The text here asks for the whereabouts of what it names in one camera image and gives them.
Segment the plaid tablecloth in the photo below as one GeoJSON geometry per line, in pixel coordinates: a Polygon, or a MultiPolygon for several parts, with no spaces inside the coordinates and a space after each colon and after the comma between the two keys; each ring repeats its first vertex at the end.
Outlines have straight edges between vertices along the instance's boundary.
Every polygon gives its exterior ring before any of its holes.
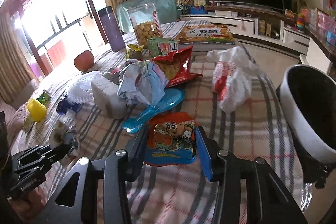
{"type": "MultiPolygon", "coordinates": [[[[164,37],[174,38],[185,25],[199,25],[207,21],[184,21],[164,24],[164,37]]],[[[134,33],[123,36],[126,43],[135,43],[134,33]]],[[[106,71],[125,61],[125,50],[113,53],[109,45],[98,49],[95,65],[90,71],[106,71]]],[[[235,112],[224,113],[218,107],[219,97],[211,92],[214,63],[204,56],[194,56],[192,71],[203,74],[184,85],[185,99],[173,109],[185,111],[202,124],[209,138],[219,146],[232,151],[237,157],[253,160],[265,158],[295,200],[300,204],[303,188],[302,169],[294,150],[281,106],[270,79],[260,74],[252,81],[252,98],[235,112]]],[[[75,124],[80,134],[80,156],[92,160],[106,157],[122,149],[133,138],[121,128],[123,120],[112,120],[101,113],[96,105],[84,104],[76,117],[70,113],[61,116],[56,106],[67,83],[79,72],[72,63],[62,64],[42,82],[33,94],[37,97],[43,89],[52,96],[44,122],[36,124],[29,134],[19,133],[12,153],[33,145],[48,144],[48,138],[57,120],[75,124]]],[[[55,163],[47,173],[47,180],[38,192],[48,200],[69,168],[55,163]]],[[[217,183],[210,183],[201,171],[199,160],[191,165],[152,167],[144,165],[134,183],[127,183],[127,195],[133,223],[210,223],[213,215],[217,183]]],[[[241,220],[246,222],[246,186],[241,185],[241,220]]]]}

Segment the floor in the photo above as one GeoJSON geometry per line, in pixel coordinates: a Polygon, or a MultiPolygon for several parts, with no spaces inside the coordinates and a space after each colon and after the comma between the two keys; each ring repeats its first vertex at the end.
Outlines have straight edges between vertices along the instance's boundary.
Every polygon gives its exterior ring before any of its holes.
{"type": "MultiPolygon", "coordinates": [[[[277,87],[283,78],[286,69],[297,64],[299,59],[281,51],[262,48],[241,41],[250,55],[255,59],[260,68],[272,80],[274,87],[277,87]]],[[[336,198],[336,170],[331,173],[327,179],[324,189],[316,189],[312,186],[312,200],[308,209],[305,211],[305,217],[309,224],[317,224],[329,209],[336,198]]]]}

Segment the white plastic bag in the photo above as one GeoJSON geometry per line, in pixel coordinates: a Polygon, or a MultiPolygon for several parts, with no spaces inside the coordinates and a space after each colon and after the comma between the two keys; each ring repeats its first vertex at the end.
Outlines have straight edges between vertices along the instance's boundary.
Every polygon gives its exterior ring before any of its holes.
{"type": "Polygon", "coordinates": [[[212,91],[220,95],[219,107],[226,113],[235,111],[252,93],[252,77],[259,72],[241,46],[224,51],[209,51],[205,60],[216,62],[212,91]]]}

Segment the purple tumbler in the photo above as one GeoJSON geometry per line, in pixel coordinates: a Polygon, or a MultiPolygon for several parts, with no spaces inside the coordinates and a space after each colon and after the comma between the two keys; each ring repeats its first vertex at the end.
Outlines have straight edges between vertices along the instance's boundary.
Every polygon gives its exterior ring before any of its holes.
{"type": "Polygon", "coordinates": [[[112,51],[117,52],[120,51],[122,48],[125,48],[126,45],[123,36],[121,35],[112,7],[107,6],[99,10],[98,15],[107,36],[107,40],[111,45],[112,51]]]}

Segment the red and white striped straw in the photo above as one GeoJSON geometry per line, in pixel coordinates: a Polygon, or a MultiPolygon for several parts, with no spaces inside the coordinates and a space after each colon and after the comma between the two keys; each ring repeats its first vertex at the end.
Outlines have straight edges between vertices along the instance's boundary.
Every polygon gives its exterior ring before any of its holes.
{"type": "Polygon", "coordinates": [[[157,29],[157,34],[162,37],[162,30],[161,30],[161,25],[160,25],[160,22],[159,22],[159,19],[158,19],[158,14],[155,11],[153,11],[153,17],[154,17],[154,22],[155,22],[155,27],[157,29]]]}

